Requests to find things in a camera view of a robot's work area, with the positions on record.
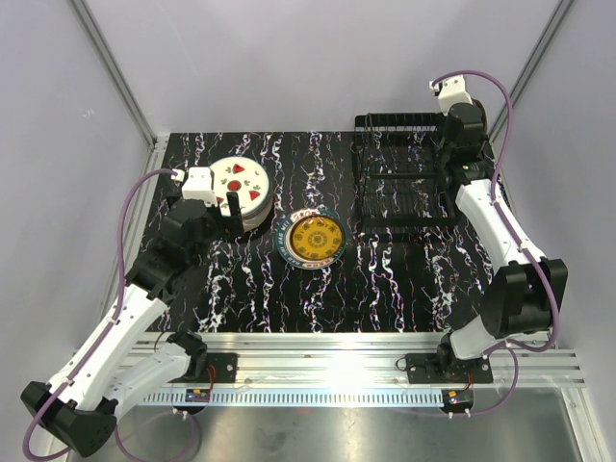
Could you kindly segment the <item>amber patterned glass plate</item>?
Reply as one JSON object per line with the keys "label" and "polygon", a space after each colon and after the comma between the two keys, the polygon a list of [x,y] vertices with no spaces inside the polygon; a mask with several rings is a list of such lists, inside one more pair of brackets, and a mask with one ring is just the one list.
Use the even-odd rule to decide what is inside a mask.
{"label": "amber patterned glass plate", "polygon": [[301,219],[291,231],[290,246],[301,259],[317,262],[334,257],[343,247],[342,225],[328,216]]}

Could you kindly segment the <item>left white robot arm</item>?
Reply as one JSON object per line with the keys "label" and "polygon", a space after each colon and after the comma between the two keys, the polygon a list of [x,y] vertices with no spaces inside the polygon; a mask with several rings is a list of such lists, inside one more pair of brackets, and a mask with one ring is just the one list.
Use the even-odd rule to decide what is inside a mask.
{"label": "left white robot arm", "polygon": [[107,443],[129,410],[166,383],[234,382],[237,355],[210,354],[201,337],[185,329],[170,334],[125,372],[119,367],[141,334],[182,293],[205,246],[243,230],[234,192],[212,204],[175,201],[152,244],[119,276],[107,317],[60,371],[46,382],[30,382],[21,393],[32,425],[89,457]]}

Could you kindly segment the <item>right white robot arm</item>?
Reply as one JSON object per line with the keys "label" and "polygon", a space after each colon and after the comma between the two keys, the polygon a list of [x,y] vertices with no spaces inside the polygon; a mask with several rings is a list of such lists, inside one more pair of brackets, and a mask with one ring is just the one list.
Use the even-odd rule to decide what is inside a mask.
{"label": "right white robot arm", "polygon": [[436,350],[437,373],[457,382],[479,371],[497,347],[517,344],[518,336],[557,331],[568,270],[528,238],[504,201],[484,155],[487,135],[477,105],[453,104],[440,134],[439,180],[475,230],[493,271],[475,318]]}

